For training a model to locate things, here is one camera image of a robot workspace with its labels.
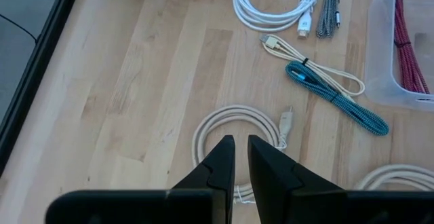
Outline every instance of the braided cable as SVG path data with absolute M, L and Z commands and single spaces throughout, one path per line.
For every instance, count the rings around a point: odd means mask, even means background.
M 286 66 L 286 73 L 299 85 L 330 101 L 372 134 L 384 136 L 389 133 L 389 127 L 381 117 L 345 98 L 310 68 L 297 61 L 291 61 Z
M 318 38 L 332 38 L 335 27 L 340 26 L 338 4 L 340 0 L 323 0 L 323 8 L 317 25 Z

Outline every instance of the clear plastic container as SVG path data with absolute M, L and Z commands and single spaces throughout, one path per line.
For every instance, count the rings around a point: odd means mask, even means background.
M 431 93 L 434 93 L 434 0 L 403 0 L 410 41 Z M 434 94 L 401 87 L 393 42 L 395 0 L 374 0 L 366 42 L 366 96 L 379 104 L 434 111 Z

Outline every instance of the floor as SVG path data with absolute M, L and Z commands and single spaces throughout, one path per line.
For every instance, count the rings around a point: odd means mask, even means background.
M 252 1 L 270 12 L 296 2 Z M 299 41 L 294 28 L 279 35 L 318 63 L 363 77 L 370 2 L 341 0 L 333 40 Z M 42 223 L 47 205 L 75 189 L 173 186 L 192 168 L 202 118 L 238 103 L 275 121 L 292 105 L 286 153 L 341 187 L 391 162 L 434 169 L 434 114 L 360 96 L 391 127 L 372 136 L 290 81 L 285 61 L 267 54 L 259 37 L 236 19 L 231 0 L 77 0 L 0 180 L 2 223 Z M 235 135 L 238 183 L 248 180 L 247 135 L 255 133 L 235 122 L 209 137 L 208 150 Z M 237 205 L 233 218 L 259 223 L 255 205 Z
M 37 37 L 53 4 L 54 0 L 0 0 L 0 14 Z M 0 18 L 1 120 L 11 103 L 34 47 L 35 42 L 28 34 Z

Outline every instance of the wooden surface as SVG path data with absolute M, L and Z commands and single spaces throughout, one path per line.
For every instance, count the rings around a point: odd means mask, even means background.
M 268 12 L 296 1 L 252 0 Z M 318 63 L 363 77 L 370 2 L 341 0 L 331 41 L 313 33 L 297 40 L 295 27 L 279 35 Z M 77 0 L 1 178 L 0 222 L 42 223 L 48 204 L 75 189 L 173 186 L 192 168 L 196 126 L 235 103 L 275 122 L 292 105 L 286 153 L 344 188 L 390 162 L 434 168 L 433 114 L 360 96 L 391 127 L 372 136 L 290 81 L 286 62 L 262 49 L 260 35 L 238 21 L 232 0 Z M 234 122 L 209 137 L 208 150 L 235 135 L 238 183 L 248 180 L 247 135 L 255 133 Z M 259 223 L 255 205 L 237 205 L 233 222 Z

